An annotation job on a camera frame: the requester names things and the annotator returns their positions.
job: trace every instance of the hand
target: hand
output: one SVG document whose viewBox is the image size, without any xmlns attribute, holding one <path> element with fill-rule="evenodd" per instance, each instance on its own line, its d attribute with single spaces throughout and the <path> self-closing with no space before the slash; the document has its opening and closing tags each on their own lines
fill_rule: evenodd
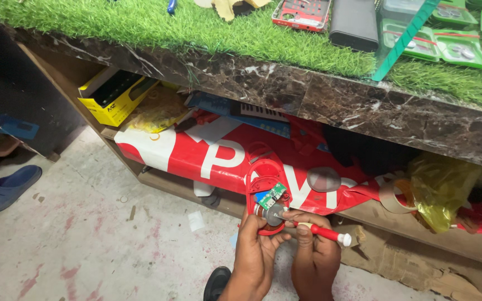
<svg viewBox="0 0 482 301">
<path fill-rule="evenodd" d="M 330 229 L 331 223 L 323 216 L 300 210 L 284 212 L 284 217 L 296 222 L 316 224 Z M 292 222 L 285 226 L 294 228 Z M 302 301 L 329 301 L 332 283 L 338 273 L 341 248 L 338 243 L 319 235 L 313 235 L 305 225 L 297 227 L 297 254 L 291 266 L 291 280 Z"/>
<path fill-rule="evenodd" d="M 281 243 L 291 235 L 278 233 L 274 237 L 258 235 L 267 224 L 265 219 L 249 215 L 246 208 L 237 236 L 233 272 L 219 300 L 262 300 L 271 288 L 274 256 Z"/>
</svg>

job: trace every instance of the blue screwdriver handle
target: blue screwdriver handle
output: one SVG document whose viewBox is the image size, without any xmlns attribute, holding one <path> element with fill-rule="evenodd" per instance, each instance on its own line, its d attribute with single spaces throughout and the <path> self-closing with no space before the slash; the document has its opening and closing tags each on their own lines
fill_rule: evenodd
<svg viewBox="0 0 482 301">
<path fill-rule="evenodd" d="M 169 6 L 167 6 L 167 12 L 171 15 L 174 15 L 174 10 L 176 9 L 176 5 L 178 5 L 178 0 L 169 0 Z"/>
</svg>

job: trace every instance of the red screwdriver handle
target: red screwdriver handle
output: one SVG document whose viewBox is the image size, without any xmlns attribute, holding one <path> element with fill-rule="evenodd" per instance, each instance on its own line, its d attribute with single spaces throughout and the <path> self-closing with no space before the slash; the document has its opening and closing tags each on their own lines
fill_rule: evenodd
<svg viewBox="0 0 482 301">
<path fill-rule="evenodd" d="M 312 223 L 299 223 L 299 222 L 294 223 L 295 226 L 298 226 L 300 224 L 308 226 L 310 228 L 310 231 L 313 234 L 321 235 L 321 236 L 323 236 L 327 239 L 330 239 L 332 241 L 335 241 L 335 242 L 338 241 L 339 233 L 336 232 L 336 231 L 332 231 L 331 229 L 321 228 L 318 225 L 312 224 Z"/>
</svg>

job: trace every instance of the plastic bag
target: plastic bag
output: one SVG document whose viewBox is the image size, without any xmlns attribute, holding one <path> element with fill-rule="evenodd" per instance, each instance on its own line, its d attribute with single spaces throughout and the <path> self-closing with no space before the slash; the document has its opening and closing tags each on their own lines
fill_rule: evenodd
<svg viewBox="0 0 482 301">
<path fill-rule="evenodd" d="M 408 172 L 419 213 L 434 231 L 441 233 L 449 229 L 482 167 L 425 152 L 410 162 Z"/>
<path fill-rule="evenodd" d="M 189 112 L 184 100 L 174 90 L 156 87 L 149 91 L 142 103 L 132 114 L 130 128 L 159 133 Z"/>
</svg>

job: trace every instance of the concrete floor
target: concrete floor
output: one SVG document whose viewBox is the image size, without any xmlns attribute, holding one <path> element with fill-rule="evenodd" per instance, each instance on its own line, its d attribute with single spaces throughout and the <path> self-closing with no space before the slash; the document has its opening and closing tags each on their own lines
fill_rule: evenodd
<svg viewBox="0 0 482 301">
<path fill-rule="evenodd" d="M 44 174 L 0 212 L 0 300 L 201 300 L 211 271 L 233 266 L 238 219 L 140 184 L 90 128 L 57 163 L 28 163 Z M 22 165 L 4 161 L 0 177 Z M 198 210 L 206 226 L 191 232 Z M 265 300 L 297 300 L 294 252 L 295 242 L 278 250 Z M 332 291 L 336 301 L 444 300 L 345 265 Z"/>
</svg>

